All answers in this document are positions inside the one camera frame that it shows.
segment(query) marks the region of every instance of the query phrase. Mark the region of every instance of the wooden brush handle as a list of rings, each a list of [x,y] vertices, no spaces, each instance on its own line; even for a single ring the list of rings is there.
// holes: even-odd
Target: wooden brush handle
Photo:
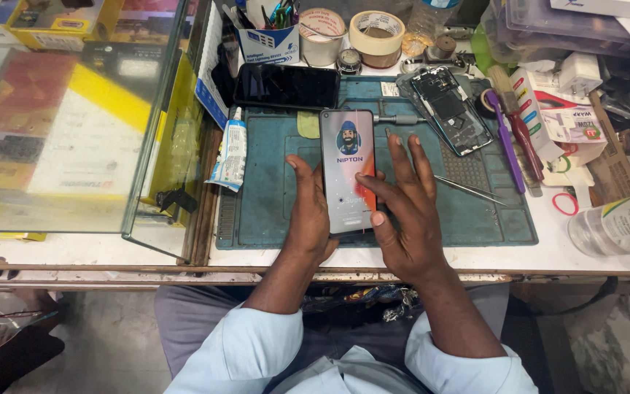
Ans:
[[[531,175],[537,181],[543,181],[543,173],[541,173],[541,161],[536,154],[533,146],[531,145],[531,139],[529,138],[529,129],[526,128],[526,123],[521,120],[520,112],[506,113],[506,117],[512,123],[512,134],[517,142],[521,146],[521,150],[524,152],[526,161],[529,163],[531,169]]]

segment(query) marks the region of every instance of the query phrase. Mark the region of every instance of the finger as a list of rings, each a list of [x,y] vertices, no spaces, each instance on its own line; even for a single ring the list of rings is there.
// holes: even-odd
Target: finger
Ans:
[[[315,195],[315,182],[313,170],[310,165],[298,155],[288,155],[285,162],[295,171],[295,198],[309,198]]]
[[[412,170],[412,165],[407,157],[407,151],[403,147],[402,140],[398,135],[391,134],[388,139],[388,149],[393,159],[393,172],[396,174],[396,184],[405,192],[415,205],[421,207],[425,205],[425,192],[419,182],[417,174]]]
[[[384,173],[383,171],[380,170],[376,170],[376,179],[380,179],[381,181],[386,180],[386,173]],[[385,204],[386,203],[386,199],[378,196],[378,203],[379,204]]]
[[[376,234],[378,246],[381,247],[383,252],[383,261],[394,262],[404,259],[405,249],[400,244],[398,231],[393,228],[388,215],[381,211],[373,212],[371,214],[371,224],[373,225],[373,232]]]
[[[427,193],[427,197],[429,197],[432,201],[436,201],[436,179],[434,178],[432,165],[429,163],[429,159],[424,153],[419,137],[411,135],[410,138],[407,139],[407,147],[409,147],[409,152],[412,154],[412,163],[415,165],[415,172],[417,173],[417,178],[420,183],[422,183],[422,188],[425,193]]]
[[[385,200],[388,208],[400,220],[401,224],[417,215],[418,211],[415,205],[399,187],[362,173],[356,174],[356,181],[371,190],[380,199]]]
[[[322,193],[322,162],[318,163],[313,171],[313,181],[315,181],[315,190]]]

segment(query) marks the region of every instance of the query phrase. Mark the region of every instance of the person's lap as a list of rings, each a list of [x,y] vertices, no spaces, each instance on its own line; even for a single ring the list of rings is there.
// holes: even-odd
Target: person's lap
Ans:
[[[473,287],[468,289],[468,294],[499,338],[507,310],[509,284]],[[221,318],[239,304],[238,300],[213,286],[159,287],[155,295],[155,316],[172,379],[191,354],[201,347]],[[363,325],[333,334],[306,329],[303,343],[293,362],[272,380],[266,392],[323,355],[338,359],[353,345],[366,349],[376,360],[407,372],[405,344],[410,329],[421,313],[422,310],[419,310],[412,318]]]

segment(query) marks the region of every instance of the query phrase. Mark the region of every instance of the tweezers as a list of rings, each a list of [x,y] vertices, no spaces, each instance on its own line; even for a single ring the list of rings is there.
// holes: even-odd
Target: tweezers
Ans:
[[[504,198],[503,196],[498,196],[495,193],[490,193],[490,192],[488,192],[486,190],[478,189],[477,187],[471,186],[469,184],[462,184],[462,183],[457,182],[457,181],[452,181],[450,179],[447,179],[447,178],[444,178],[444,177],[440,177],[439,175],[434,175],[434,178],[442,181],[443,183],[446,183],[446,184],[449,184],[451,186],[458,187],[459,189],[465,190],[468,193],[475,194],[475,195],[477,195],[477,196],[479,196],[481,198],[485,198],[486,200],[490,200],[492,202],[496,202],[496,203],[498,203],[500,205],[504,205],[505,207],[509,206],[507,204],[504,204],[503,202],[497,201],[494,198],[485,195],[485,194],[490,194],[491,196],[495,196],[495,197],[498,197],[498,198]]]

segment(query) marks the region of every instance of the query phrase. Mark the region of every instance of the silicone repair mat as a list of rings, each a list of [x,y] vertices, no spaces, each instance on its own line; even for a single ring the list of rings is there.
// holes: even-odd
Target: silicone repair mat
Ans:
[[[380,115],[417,114],[404,97],[383,96],[395,86],[395,77],[343,76],[339,108],[370,109]],[[295,201],[293,169],[284,158],[297,154],[312,168],[320,161],[319,139],[300,137],[297,112],[247,107],[247,163],[239,193],[221,188],[218,210],[218,249],[271,249],[284,242]],[[512,183],[507,159],[493,142],[466,157],[457,157],[441,142],[427,122],[417,125],[380,123],[374,127],[376,168],[395,182],[386,129],[407,141],[417,134],[434,174],[488,190],[504,199],[504,207],[437,182],[437,209],[444,246],[527,246],[538,243],[524,196]],[[490,127],[496,135],[497,126]],[[340,247],[375,247],[372,233],[343,237]]]

